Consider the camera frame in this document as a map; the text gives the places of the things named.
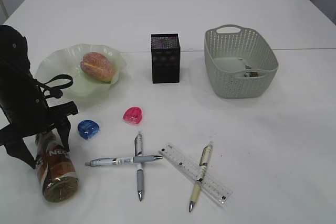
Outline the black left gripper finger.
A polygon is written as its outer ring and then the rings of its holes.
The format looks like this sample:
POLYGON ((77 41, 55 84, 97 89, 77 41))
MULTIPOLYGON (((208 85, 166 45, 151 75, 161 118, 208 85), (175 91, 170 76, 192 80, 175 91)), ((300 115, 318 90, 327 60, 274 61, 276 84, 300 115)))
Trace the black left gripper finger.
POLYGON ((56 122, 55 126, 63 147, 67 152, 69 152, 69 134, 71 129, 70 121, 68 120, 68 118, 63 118, 60 121, 56 122))
POLYGON ((22 138, 18 138, 16 140, 6 143, 5 149, 9 156, 23 161, 32 169, 36 168, 35 159, 33 158, 31 152, 28 150, 22 138))

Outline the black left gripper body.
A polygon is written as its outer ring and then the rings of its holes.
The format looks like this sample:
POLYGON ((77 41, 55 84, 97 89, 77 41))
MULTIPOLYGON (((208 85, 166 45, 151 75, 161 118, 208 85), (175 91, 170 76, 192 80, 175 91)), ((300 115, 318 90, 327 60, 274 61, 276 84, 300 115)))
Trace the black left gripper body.
POLYGON ((1 129, 1 145, 56 128, 56 122, 78 109, 74 102, 49 107, 48 98, 61 98, 62 89, 73 84, 72 77, 54 77, 51 82, 66 79, 69 82, 49 87, 32 77, 1 77, 1 109, 9 125, 1 129))

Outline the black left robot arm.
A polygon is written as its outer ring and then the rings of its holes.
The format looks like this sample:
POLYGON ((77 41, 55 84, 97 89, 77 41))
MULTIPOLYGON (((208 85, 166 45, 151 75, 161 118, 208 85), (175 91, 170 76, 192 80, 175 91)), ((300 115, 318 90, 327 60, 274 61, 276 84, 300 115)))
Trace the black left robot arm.
POLYGON ((1 129, 1 145, 9 156, 31 168, 35 159, 24 138, 57 130, 65 150, 69 150, 71 124, 68 116, 78 114, 70 101, 49 106, 47 99, 62 97, 62 90, 72 86, 73 78, 59 74, 52 81, 66 79, 60 86, 49 87, 39 82, 30 72, 26 37, 8 25, 1 25, 1 109, 9 124, 1 129))

